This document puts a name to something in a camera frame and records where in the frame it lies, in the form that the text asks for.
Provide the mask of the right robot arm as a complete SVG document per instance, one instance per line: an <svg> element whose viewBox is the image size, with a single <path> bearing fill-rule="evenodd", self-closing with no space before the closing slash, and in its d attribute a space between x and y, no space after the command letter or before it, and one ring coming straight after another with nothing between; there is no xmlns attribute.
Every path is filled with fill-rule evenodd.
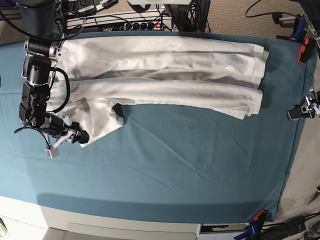
<svg viewBox="0 0 320 240"><path fill-rule="evenodd" d="M23 126L16 132L32 129L40 133L45 139L45 155L54 159L59 155L58 147L63 142L85 144L89 141L88 133L78 122L67 124L57 115L66 107L71 95L67 73L56 66L60 51L63 43L79 35L83 27L77 25L75 34L66 33L60 0L17 0L15 3L25 30L14 25L3 13L0 16L26 37L26 55L21 73L26 81L18 114L18 120ZM64 76L66 95L59 107L48 111L47 102L51 97L56 73Z"/></svg>

